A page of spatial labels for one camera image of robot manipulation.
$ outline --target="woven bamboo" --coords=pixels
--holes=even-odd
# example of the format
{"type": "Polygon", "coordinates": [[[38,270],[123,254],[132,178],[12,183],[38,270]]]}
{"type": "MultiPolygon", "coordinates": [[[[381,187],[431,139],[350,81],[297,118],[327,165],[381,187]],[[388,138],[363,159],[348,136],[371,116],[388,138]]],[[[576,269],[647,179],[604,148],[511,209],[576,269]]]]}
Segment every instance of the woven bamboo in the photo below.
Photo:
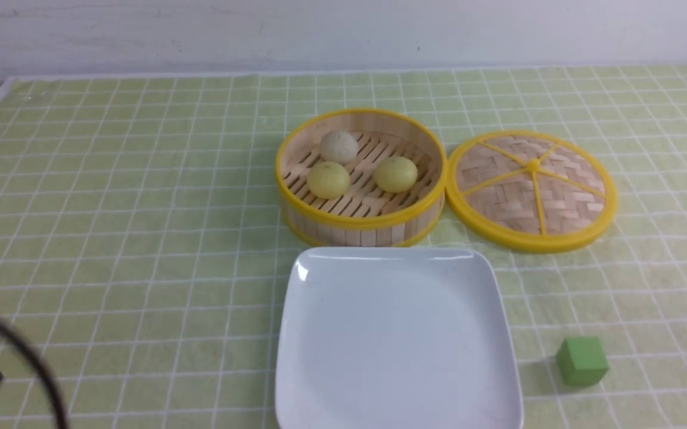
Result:
{"type": "Polygon", "coordinates": [[[446,155],[425,127],[398,114],[347,110],[311,120],[284,141],[277,158],[281,207],[288,225],[312,244],[334,246],[408,245],[428,233],[444,203],[446,155]],[[359,144],[344,167],[351,186],[340,198],[316,198],[306,177],[321,162],[317,144],[332,130],[349,131],[359,144]],[[392,194],[377,187],[373,172],[387,157],[409,158],[417,182],[392,194]]]}
{"type": "Polygon", "coordinates": [[[616,208],[599,163],[566,141],[499,131],[468,141],[449,161],[450,202],[466,225],[506,246],[572,250],[594,241],[616,208]]]}

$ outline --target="yellow plastic rim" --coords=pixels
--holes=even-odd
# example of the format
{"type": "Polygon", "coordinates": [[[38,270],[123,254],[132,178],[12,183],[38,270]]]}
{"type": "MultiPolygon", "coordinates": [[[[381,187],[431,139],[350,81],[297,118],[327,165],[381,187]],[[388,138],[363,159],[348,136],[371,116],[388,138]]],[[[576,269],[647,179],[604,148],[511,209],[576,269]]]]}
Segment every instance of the yellow plastic rim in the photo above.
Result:
{"type": "MultiPolygon", "coordinates": [[[[509,247],[511,249],[521,250],[523,252],[567,252],[569,250],[586,246],[596,240],[597,237],[600,237],[600,235],[602,235],[602,233],[608,229],[608,226],[611,225],[618,207],[618,193],[616,192],[616,187],[613,184],[613,180],[611,179],[610,174],[608,174],[608,171],[595,158],[593,158],[580,147],[564,141],[563,139],[556,138],[556,136],[550,136],[548,134],[536,133],[534,131],[527,130],[502,130],[475,136],[475,138],[469,139],[469,141],[461,144],[460,147],[455,149],[452,152],[452,155],[449,157],[449,171],[452,174],[452,177],[455,177],[460,158],[474,144],[486,141],[487,139],[496,138],[497,136],[507,136],[511,134],[531,136],[532,138],[549,139],[555,143],[556,146],[562,146],[566,149],[573,150],[576,154],[583,157],[584,160],[586,160],[592,166],[592,168],[597,171],[605,187],[605,207],[602,210],[602,213],[600,213],[597,219],[588,227],[571,234],[545,235],[513,231],[509,228],[505,228],[497,223],[492,222],[492,220],[488,220],[486,217],[473,209],[473,207],[469,206],[463,197],[463,195],[469,193],[469,191],[460,192],[460,189],[457,186],[457,181],[449,180],[449,183],[447,183],[446,187],[447,199],[449,199],[449,205],[452,206],[452,209],[454,209],[457,217],[459,217],[460,220],[465,223],[465,225],[478,233],[480,236],[487,238],[489,241],[493,241],[496,244],[509,247]]],[[[551,151],[548,150],[547,153],[540,158],[540,160],[544,157],[547,157],[550,152],[551,151]]],[[[536,194],[537,207],[541,207],[542,203],[539,201],[539,195],[537,192],[534,193],[536,194]]],[[[542,220],[543,214],[541,211],[539,212],[539,216],[540,220],[542,220]]]]}
{"type": "Polygon", "coordinates": [[[416,217],[420,213],[428,209],[444,192],[447,182],[447,165],[446,165],[446,152],[444,151],[444,146],[439,142],[439,139],[431,133],[428,128],[420,124],[410,117],[406,117],[402,114],[398,114],[392,111],[376,109],[376,108],[352,108],[343,109],[338,111],[332,111],[327,114],[322,114],[321,116],[313,117],[313,119],[307,120],[300,127],[296,128],[292,133],[290,133],[280,145],[280,149],[277,151],[277,158],[275,159],[275,179],[277,180],[277,187],[280,189],[281,198],[284,198],[296,211],[305,217],[309,217],[316,220],[319,223],[328,225],[335,228],[356,228],[359,230],[370,230],[377,228],[388,228],[393,225],[398,225],[399,223],[407,222],[409,219],[416,217]],[[310,125],[319,122],[320,120],[325,120],[328,117],[338,116],[341,114],[352,114],[352,113],[377,113],[387,116],[397,117],[398,119],[405,120],[409,124],[414,125],[419,128],[423,133],[426,133],[439,148],[439,152],[442,158],[442,168],[441,174],[439,174],[439,180],[433,185],[433,189],[428,192],[424,198],[419,199],[415,204],[412,204],[405,209],[401,209],[398,212],[389,213],[388,215],[376,216],[376,217],[346,217],[339,214],[330,214],[323,212],[319,209],[314,209],[314,207],[308,206],[308,204],[301,201],[297,196],[293,195],[291,190],[285,185],[282,179],[281,173],[281,156],[284,152],[288,142],[293,139],[296,134],[300,133],[303,128],[309,127],[310,125]]]}

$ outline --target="green block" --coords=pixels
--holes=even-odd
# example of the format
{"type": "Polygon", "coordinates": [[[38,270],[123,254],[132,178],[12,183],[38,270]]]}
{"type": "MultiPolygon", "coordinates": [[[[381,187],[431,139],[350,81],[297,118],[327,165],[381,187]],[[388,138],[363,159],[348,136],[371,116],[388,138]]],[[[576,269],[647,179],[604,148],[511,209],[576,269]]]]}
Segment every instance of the green block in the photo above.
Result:
{"type": "Polygon", "coordinates": [[[598,337],[570,337],[563,340],[555,355],[563,382],[569,386],[600,383],[608,372],[608,359],[598,337]]]}

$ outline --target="yellow bun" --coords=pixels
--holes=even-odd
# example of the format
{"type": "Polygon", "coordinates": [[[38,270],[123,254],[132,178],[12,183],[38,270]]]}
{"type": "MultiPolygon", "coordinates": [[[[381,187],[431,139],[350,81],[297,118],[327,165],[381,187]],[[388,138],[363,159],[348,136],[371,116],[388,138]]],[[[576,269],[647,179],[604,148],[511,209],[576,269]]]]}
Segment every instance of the yellow bun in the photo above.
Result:
{"type": "Polygon", "coordinates": [[[316,163],[306,178],[306,184],[317,198],[338,198],[349,190],[349,172],[338,163],[316,163]]]}
{"type": "Polygon", "coordinates": [[[385,192],[398,194],[411,188],[417,181],[415,163],[405,157],[389,157],[375,168],[375,183],[385,192]]]}

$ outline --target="white plate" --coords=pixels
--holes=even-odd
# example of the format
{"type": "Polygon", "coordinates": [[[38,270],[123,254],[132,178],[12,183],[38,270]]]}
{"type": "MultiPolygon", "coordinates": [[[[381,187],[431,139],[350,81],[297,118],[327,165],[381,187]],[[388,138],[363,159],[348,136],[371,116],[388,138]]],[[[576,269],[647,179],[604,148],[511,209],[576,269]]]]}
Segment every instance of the white plate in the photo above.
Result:
{"type": "Polygon", "coordinates": [[[469,250],[303,252],[288,283],[276,377],[283,429],[523,426],[496,280],[469,250]]]}

